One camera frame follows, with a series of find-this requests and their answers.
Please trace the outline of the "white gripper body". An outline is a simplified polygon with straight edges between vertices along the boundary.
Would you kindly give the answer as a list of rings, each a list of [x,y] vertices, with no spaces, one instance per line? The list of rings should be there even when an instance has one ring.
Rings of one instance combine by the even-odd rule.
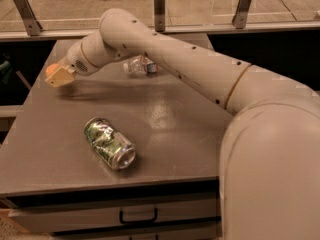
[[[80,40],[73,44],[67,54],[59,61],[59,65],[74,70],[82,76],[89,76],[99,70],[94,61],[95,46],[87,41]]]

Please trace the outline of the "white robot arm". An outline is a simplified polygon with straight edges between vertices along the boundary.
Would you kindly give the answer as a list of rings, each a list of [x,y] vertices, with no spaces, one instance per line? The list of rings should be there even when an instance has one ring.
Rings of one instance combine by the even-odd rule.
[[[123,9],[46,70],[53,87],[144,55],[233,115],[220,149],[224,240],[320,240],[320,100],[293,79],[156,33]]]

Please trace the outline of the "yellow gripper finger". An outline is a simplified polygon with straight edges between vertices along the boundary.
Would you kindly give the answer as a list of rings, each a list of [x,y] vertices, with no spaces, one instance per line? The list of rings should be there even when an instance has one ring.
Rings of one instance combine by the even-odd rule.
[[[54,73],[47,77],[45,81],[52,87],[60,87],[75,80],[75,72],[69,67],[59,66]]]

